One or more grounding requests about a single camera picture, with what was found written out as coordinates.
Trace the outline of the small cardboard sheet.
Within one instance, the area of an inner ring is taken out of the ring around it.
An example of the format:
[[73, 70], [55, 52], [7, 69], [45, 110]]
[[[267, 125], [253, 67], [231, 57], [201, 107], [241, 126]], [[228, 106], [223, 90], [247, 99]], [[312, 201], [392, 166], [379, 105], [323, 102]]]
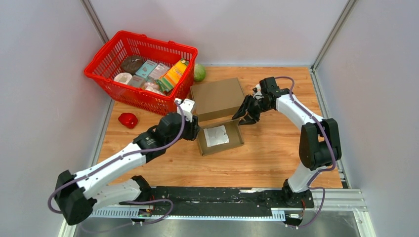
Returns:
[[202, 156], [244, 145], [239, 128], [239, 119], [226, 120], [201, 127], [197, 141]]

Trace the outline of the clear plastic packet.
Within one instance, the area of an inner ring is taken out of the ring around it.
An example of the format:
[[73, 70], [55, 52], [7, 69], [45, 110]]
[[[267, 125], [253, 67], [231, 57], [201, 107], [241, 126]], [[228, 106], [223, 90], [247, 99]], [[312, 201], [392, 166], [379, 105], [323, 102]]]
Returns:
[[204, 136], [207, 147], [223, 145], [230, 142], [226, 127], [224, 125], [212, 128], [205, 128]]

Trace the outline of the large brown cardboard box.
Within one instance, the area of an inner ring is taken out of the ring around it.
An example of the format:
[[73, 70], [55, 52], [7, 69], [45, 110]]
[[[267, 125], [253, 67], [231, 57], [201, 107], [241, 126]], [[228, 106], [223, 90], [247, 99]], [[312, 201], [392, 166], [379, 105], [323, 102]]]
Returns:
[[196, 84], [190, 92], [199, 121], [232, 117], [245, 98], [238, 78]]

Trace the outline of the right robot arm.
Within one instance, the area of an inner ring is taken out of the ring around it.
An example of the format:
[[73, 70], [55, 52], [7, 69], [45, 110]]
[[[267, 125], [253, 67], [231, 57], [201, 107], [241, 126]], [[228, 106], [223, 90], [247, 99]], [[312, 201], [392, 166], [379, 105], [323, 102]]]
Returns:
[[282, 201], [289, 207], [302, 203], [313, 188], [311, 184], [322, 173], [332, 171], [341, 158], [338, 123], [323, 118], [303, 105], [293, 93], [293, 87], [280, 88], [276, 77], [262, 79], [252, 95], [244, 98], [232, 116], [239, 125], [259, 122], [260, 115], [276, 110], [285, 115], [299, 130], [300, 163], [282, 187]]

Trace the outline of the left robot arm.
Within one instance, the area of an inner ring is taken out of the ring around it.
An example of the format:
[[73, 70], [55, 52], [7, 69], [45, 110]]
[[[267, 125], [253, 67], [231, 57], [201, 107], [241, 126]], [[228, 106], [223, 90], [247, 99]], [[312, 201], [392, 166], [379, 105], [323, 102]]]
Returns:
[[150, 185], [141, 175], [117, 185], [109, 185], [109, 182], [165, 154], [180, 139], [194, 141], [199, 130], [196, 115], [167, 114], [157, 125], [103, 162], [74, 174], [68, 170], [60, 173], [55, 190], [48, 198], [48, 208], [62, 214], [68, 225], [75, 225], [94, 211], [112, 204], [156, 203], [157, 200], [151, 200]]

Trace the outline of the grey small box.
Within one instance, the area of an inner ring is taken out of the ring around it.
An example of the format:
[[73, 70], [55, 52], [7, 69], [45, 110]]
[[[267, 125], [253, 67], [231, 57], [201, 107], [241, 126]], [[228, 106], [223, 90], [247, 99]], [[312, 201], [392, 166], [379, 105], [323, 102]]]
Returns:
[[148, 75], [147, 80], [156, 81], [159, 80], [168, 70], [170, 67], [163, 63], [159, 63], [153, 71]]

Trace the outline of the grey pink box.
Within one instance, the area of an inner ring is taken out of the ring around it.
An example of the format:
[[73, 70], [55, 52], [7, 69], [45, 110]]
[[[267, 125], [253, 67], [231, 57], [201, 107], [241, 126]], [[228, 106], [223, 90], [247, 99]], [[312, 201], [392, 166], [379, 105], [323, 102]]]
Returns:
[[130, 81], [128, 82], [128, 85], [135, 88], [143, 88], [145, 82], [146, 82], [146, 79], [137, 75], [133, 75]]

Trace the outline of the teal small box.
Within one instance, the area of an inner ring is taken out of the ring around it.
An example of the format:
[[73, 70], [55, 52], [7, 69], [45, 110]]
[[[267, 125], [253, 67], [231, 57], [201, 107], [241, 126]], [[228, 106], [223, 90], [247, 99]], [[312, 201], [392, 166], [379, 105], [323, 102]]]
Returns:
[[152, 73], [152, 71], [158, 66], [158, 63], [147, 60], [143, 63], [143, 65], [135, 72], [136, 76], [139, 76], [143, 79], [147, 79], [148, 76]]

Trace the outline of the green carton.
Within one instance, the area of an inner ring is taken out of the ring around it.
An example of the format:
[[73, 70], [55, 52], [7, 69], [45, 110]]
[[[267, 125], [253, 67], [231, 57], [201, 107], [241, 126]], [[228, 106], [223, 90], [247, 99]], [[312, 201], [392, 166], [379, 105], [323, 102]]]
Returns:
[[171, 83], [164, 78], [156, 80], [156, 83], [159, 85], [160, 90], [163, 92], [170, 92], [173, 89]]

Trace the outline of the yellow orange juice carton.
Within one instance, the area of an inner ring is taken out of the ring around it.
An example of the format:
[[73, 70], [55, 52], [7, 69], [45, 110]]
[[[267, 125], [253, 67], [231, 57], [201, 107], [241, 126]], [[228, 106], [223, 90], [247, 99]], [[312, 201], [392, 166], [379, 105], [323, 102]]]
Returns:
[[174, 87], [179, 83], [180, 79], [182, 78], [189, 62], [185, 59], [180, 59], [176, 64], [174, 64], [162, 77], [161, 79], [165, 79], [171, 83]]

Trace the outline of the pink white packet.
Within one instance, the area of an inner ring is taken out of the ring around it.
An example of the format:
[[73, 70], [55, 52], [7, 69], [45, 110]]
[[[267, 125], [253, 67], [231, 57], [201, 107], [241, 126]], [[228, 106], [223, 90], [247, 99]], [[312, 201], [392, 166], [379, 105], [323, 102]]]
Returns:
[[162, 95], [162, 96], [166, 95], [165, 93], [160, 91], [159, 86], [156, 83], [153, 83], [153, 82], [145, 82], [142, 88], [144, 90], [151, 91], [153, 93], [156, 93], [156, 94], [159, 94], [159, 95]]

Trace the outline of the red plastic shopping basket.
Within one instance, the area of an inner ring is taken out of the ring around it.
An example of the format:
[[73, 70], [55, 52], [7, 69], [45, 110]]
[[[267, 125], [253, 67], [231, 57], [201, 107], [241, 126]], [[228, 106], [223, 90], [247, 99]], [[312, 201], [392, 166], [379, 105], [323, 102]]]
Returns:
[[[122, 62], [134, 55], [167, 66], [173, 66], [180, 59], [185, 59], [188, 66], [174, 89], [167, 96], [162, 96], [114, 81], [114, 77], [122, 73]], [[145, 34], [118, 31], [96, 53], [84, 74], [94, 80], [112, 99], [164, 116], [176, 111], [176, 98], [185, 99], [188, 96], [194, 82], [197, 56], [198, 50], [192, 46], [171, 40], [153, 39]]]

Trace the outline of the white round roll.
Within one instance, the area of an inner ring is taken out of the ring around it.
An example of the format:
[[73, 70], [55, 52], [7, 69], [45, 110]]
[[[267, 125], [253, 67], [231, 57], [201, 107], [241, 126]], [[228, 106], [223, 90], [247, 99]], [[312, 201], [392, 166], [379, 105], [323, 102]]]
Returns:
[[114, 81], [125, 85], [130, 85], [132, 78], [133, 75], [130, 73], [119, 73], [114, 77]]

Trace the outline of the aluminium frame post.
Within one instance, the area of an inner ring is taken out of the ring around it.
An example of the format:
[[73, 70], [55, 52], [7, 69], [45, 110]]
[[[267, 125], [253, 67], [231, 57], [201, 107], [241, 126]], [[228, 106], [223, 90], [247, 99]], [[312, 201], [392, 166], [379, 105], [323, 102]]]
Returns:
[[311, 65], [312, 72], [315, 72], [321, 62], [323, 61], [325, 55], [327, 54], [329, 48], [333, 44], [335, 38], [338, 36], [341, 28], [343, 27], [344, 23], [346, 22], [347, 18], [349, 17], [351, 11], [353, 10], [354, 6], [357, 4], [357, 0], [347, 0], [346, 4], [340, 13], [339, 17], [337, 18], [332, 30], [330, 31], [329, 35], [326, 38], [323, 46], [321, 47], [317, 57], [315, 58], [314, 63]]
[[96, 29], [100, 39], [103, 43], [107, 43], [109, 41], [109, 37], [97, 15], [93, 4], [90, 0], [80, 0], [81, 4], [83, 5], [88, 17], [90, 18], [94, 28]]

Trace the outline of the aluminium frame post left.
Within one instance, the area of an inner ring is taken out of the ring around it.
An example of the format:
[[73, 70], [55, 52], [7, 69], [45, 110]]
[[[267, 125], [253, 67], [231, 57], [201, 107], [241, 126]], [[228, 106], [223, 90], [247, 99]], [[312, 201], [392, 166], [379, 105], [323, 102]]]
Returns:
[[80, 0], [81, 4], [83, 5], [88, 17], [90, 18], [94, 28], [96, 29], [100, 39], [103, 43], [107, 43], [109, 41], [109, 37], [97, 15], [93, 4], [90, 0]]

